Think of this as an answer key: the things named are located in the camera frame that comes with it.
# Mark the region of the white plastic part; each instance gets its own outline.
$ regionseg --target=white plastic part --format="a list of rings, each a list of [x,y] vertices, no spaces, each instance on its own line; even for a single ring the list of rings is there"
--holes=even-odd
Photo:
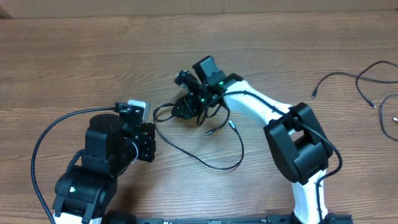
[[[289,108],[291,107],[291,105],[279,103],[278,101],[269,98],[268,96],[255,90],[249,85],[247,81],[244,80],[234,83],[233,85],[228,87],[226,92],[228,93],[232,91],[244,90],[260,96],[272,106],[275,106],[284,113],[289,112]],[[226,106],[230,110],[245,114],[248,118],[254,120],[262,128],[268,125],[270,120],[279,119],[281,117],[279,113],[272,111],[272,109],[270,109],[264,103],[261,103],[259,100],[250,95],[228,95],[224,97],[224,101],[226,103]],[[321,176],[325,174],[326,170],[321,170],[317,172],[308,180],[308,183],[305,185],[302,185],[298,182],[292,183],[293,195],[295,200],[294,214],[300,220],[300,222],[304,224],[316,224],[320,222],[315,183]],[[328,214],[328,210],[326,209],[325,199],[323,196],[323,181],[321,182],[321,186],[322,187],[319,188],[320,202],[322,217],[325,218],[325,216]]]
[[[326,174],[326,169],[317,172],[308,183],[302,185],[300,183],[292,183],[293,195],[295,200],[294,214],[302,223],[317,224],[319,220],[318,204],[317,204],[317,180]],[[321,202],[322,219],[328,214],[323,196],[323,181],[320,183],[319,196]]]
[[[56,224],[81,224],[82,218],[68,213],[61,213],[60,217],[53,215]],[[100,224],[102,218],[96,218],[90,221],[90,224]]]
[[[244,90],[254,93],[257,96],[260,96],[261,98],[263,98],[272,106],[275,106],[282,112],[285,113],[289,112],[289,108],[292,106],[285,103],[279,103],[278,101],[275,101],[269,98],[268,96],[258,92],[253,87],[251,87],[249,83],[245,80],[234,83],[233,85],[228,87],[226,92],[229,93],[232,91],[244,91]],[[262,128],[265,127],[270,120],[278,119],[281,117],[279,113],[272,111],[272,109],[270,109],[264,103],[261,103],[255,97],[250,95],[244,95],[244,94],[228,95],[224,97],[224,101],[226,103],[226,106],[230,110],[245,114],[248,118],[254,120]]]

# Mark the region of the tabletop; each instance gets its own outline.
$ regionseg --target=tabletop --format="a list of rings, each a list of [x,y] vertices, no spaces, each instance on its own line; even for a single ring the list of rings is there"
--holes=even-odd
[[[325,181],[329,212],[355,223],[398,222],[397,143],[381,131],[379,111],[355,88],[358,74],[378,60],[398,62],[398,11],[301,12],[203,16],[93,17],[0,20],[0,222],[48,223],[33,190],[30,158],[42,131],[58,117],[130,99],[152,109],[173,102],[174,77],[207,55],[228,75],[283,103],[308,103],[343,156],[342,170]],[[366,74],[398,79],[380,65]],[[359,81],[379,106],[397,84]],[[165,110],[162,116],[170,111]],[[84,148],[93,114],[62,121],[42,142],[36,176],[49,205],[72,155]],[[214,166],[234,164],[239,139],[230,128],[211,136],[226,111],[201,126],[194,120],[160,123],[166,137]],[[398,99],[384,108],[398,136]],[[235,170],[212,170],[156,137],[152,163],[137,162],[118,180],[110,209],[139,218],[263,217],[294,207],[290,182],[277,170],[262,127],[231,113],[245,156]],[[328,170],[337,166],[330,158]]]

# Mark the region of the wooden surface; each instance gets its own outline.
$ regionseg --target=wooden surface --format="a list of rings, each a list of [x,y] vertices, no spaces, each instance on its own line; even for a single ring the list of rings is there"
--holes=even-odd
[[[332,77],[312,100],[315,84],[334,71],[359,73],[378,60],[398,62],[398,12],[272,13],[218,16],[102,17],[0,21],[0,222],[48,223],[30,180],[30,158],[41,132],[56,118],[115,101],[150,101],[152,109],[180,91],[175,74],[206,55],[227,74],[243,76],[267,96],[315,111],[340,150],[341,172],[325,183],[330,212],[356,223],[398,222],[397,143],[383,135],[378,110],[354,79]],[[388,66],[367,76],[396,80]],[[379,104],[397,85],[361,81]],[[57,125],[37,156],[37,180],[52,206],[54,186],[84,147],[94,114]],[[197,127],[173,119],[159,128],[174,143],[215,166],[234,164],[239,140],[229,128],[204,133],[225,111]],[[386,103],[386,126],[398,99]],[[157,138],[153,163],[137,162],[120,178],[109,208],[138,217],[260,217],[290,213],[289,181],[277,170],[260,127],[233,113],[246,147],[234,171],[211,170]],[[337,160],[330,159],[330,168]]]
[[[398,0],[0,0],[15,19],[396,10]]]

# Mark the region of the wooden table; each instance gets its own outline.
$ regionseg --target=wooden table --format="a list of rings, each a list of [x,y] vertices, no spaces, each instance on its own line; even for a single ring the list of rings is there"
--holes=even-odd
[[[180,91],[173,80],[206,55],[227,74],[243,76],[269,97],[313,108],[343,155],[341,172],[325,182],[330,212],[356,223],[398,222],[397,143],[383,135],[378,110],[354,79],[332,77],[312,100],[315,84],[334,71],[359,73],[378,60],[398,62],[398,12],[270,13],[0,21],[0,222],[48,223],[30,179],[30,158],[41,132],[56,118],[116,101],[150,101],[152,109]],[[396,80],[381,65],[367,76]],[[377,105],[397,85],[360,81]],[[384,116],[398,136],[398,99]],[[200,127],[194,120],[159,124],[175,144],[215,166],[234,164],[239,140],[218,125],[225,111]],[[37,180],[49,204],[72,155],[84,148],[95,114],[57,125],[37,155]],[[261,217],[290,213],[291,186],[272,160],[263,130],[233,113],[246,147],[234,171],[211,170],[157,138],[153,163],[137,162],[119,179],[109,208],[140,218]],[[336,156],[330,159],[332,170]]]

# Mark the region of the wall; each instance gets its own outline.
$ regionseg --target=wall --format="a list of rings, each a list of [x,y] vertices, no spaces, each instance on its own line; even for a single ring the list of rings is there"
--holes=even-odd
[[[0,0],[4,17],[395,10],[398,0]]]

